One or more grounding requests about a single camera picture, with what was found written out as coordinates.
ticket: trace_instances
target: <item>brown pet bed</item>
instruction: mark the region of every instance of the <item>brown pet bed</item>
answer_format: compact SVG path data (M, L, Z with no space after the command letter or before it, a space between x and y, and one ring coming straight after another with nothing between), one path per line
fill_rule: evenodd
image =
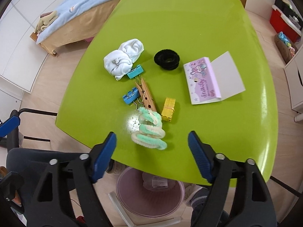
M298 49L297 47L294 45L294 43L287 37L287 39L290 41L291 43L291 46L295 49L295 51L297 52ZM281 39L279 38L278 34L275 35L275 44L277 45L285 63L287 64L291 59L292 59L292 56L291 56L291 53L289 51L289 48L286 46L286 44L281 41Z

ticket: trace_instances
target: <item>white paper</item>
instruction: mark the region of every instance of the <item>white paper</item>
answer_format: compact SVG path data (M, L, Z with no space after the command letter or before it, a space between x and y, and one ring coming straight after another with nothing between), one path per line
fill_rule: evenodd
M213 60L212 67L221 92L221 100L245 91L240 73L228 51Z

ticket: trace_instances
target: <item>black hair donut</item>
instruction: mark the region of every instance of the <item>black hair donut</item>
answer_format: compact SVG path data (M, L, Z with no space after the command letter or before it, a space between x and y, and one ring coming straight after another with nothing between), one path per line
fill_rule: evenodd
M154 56L157 65L165 70L174 70L179 66L180 57L173 50L161 50Z

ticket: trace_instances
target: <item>yellow block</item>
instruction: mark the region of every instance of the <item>yellow block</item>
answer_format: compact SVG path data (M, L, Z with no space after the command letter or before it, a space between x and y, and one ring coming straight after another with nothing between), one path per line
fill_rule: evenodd
M164 107L161 113L162 120L170 122L172 120L172 115L175 111L176 99L166 98Z

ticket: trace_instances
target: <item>purple card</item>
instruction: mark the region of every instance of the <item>purple card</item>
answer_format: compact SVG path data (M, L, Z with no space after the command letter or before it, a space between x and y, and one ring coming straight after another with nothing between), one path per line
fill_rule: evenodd
M221 93L208 57L186 63L183 65L192 104L220 98Z

